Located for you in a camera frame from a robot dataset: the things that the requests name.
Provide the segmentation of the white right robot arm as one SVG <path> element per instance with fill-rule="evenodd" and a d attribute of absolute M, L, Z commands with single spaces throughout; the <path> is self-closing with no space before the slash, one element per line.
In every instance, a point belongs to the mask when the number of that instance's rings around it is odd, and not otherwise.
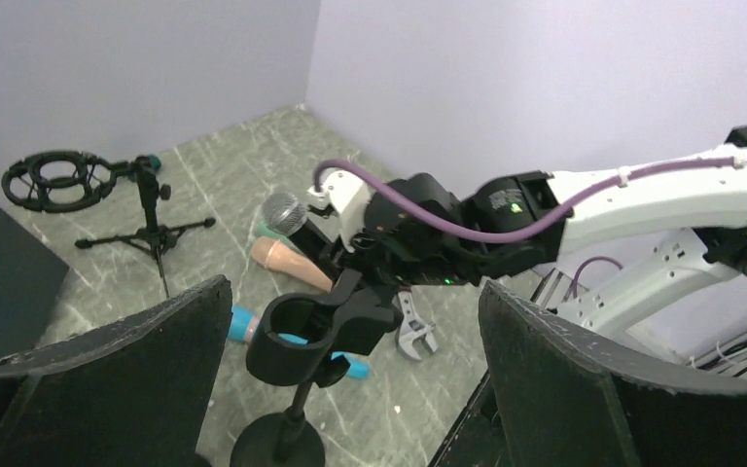
<path fill-rule="evenodd" d="M 456 198 L 426 173 L 382 182 L 345 160 L 321 162 L 311 210 L 336 216 L 324 259 L 376 284 L 478 284 L 598 243 L 664 233 L 643 262 L 560 305 L 603 336 L 705 287 L 747 277 L 747 126 L 714 149 L 654 164 L 505 175 Z"/>

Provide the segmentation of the mint green microphone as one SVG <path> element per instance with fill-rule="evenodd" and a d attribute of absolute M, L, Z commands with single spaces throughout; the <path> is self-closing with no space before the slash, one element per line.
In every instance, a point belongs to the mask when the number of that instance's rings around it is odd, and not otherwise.
<path fill-rule="evenodd" d="M 287 240 L 287 238 L 284 235 L 282 235 L 280 233 L 276 233 L 275 231 L 273 231 L 272 229 L 270 229 L 264 222 L 259 222 L 255 226 L 254 236 L 255 237 L 260 237 L 260 236 L 268 237 L 268 238 L 272 238 L 272 239 L 278 240 L 278 241 L 286 241 Z"/>

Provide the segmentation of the pink microphone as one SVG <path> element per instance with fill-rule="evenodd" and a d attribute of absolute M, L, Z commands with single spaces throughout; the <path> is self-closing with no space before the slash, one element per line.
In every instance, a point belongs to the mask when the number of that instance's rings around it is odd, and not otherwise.
<path fill-rule="evenodd" d="M 331 278 L 280 240 L 261 236 L 254 241 L 250 254 L 265 269 L 287 274 L 325 292 L 333 289 Z"/>

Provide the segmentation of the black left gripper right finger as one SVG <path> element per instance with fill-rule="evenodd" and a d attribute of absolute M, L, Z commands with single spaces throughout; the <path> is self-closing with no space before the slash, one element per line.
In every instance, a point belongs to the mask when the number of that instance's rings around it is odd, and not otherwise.
<path fill-rule="evenodd" d="M 515 466 L 747 466 L 747 379 L 672 364 L 489 281 L 479 325 Z"/>

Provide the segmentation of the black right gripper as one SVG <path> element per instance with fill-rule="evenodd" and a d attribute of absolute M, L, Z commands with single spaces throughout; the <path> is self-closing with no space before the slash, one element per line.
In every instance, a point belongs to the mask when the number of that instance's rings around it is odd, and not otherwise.
<path fill-rule="evenodd" d="M 338 234 L 323 253 L 324 264 L 336 270 L 355 269 L 373 285 L 460 286 L 477 282 L 476 263 L 459 238 L 416 218 L 411 210 L 364 182 L 373 196 L 364 213 L 364 229 L 353 238 L 356 250 L 348 252 Z"/>

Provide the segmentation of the silver black microphone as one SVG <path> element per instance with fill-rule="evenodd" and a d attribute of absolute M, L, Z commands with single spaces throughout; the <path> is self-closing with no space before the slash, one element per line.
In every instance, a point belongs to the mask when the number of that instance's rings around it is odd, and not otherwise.
<path fill-rule="evenodd" d="M 309 260 L 323 265 L 323 253 L 329 239 L 308 218 L 308 211 L 298 198 L 287 192 L 274 193 L 262 204 L 266 226 L 288 238 Z"/>

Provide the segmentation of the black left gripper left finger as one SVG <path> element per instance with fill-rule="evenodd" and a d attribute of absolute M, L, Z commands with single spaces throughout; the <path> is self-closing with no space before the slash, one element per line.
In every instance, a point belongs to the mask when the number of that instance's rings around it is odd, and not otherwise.
<path fill-rule="evenodd" d="M 75 338 L 0 362 L 0 466 L 200 466 L 231 323 L 213 276 Z"/>

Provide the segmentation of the black round base stand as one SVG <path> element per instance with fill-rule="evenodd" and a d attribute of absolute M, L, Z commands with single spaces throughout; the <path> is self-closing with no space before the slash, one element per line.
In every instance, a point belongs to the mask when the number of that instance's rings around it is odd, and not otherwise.
<path fill-rule="evenodd" d="M 248 373 L 273 386 L 296 389 L 291 405 L 251 422 L 231 451 L 232 466 L 323 466 L 324 444 L 307 420 L 313 386 L 329 387 L 346 376 L 348 354 L 369 355 L 403 314 L 394 306 L 397 287 L 373 285 L 344 270 L 330 292 L 288 293 L 271 301 L 248 344 Z"/>

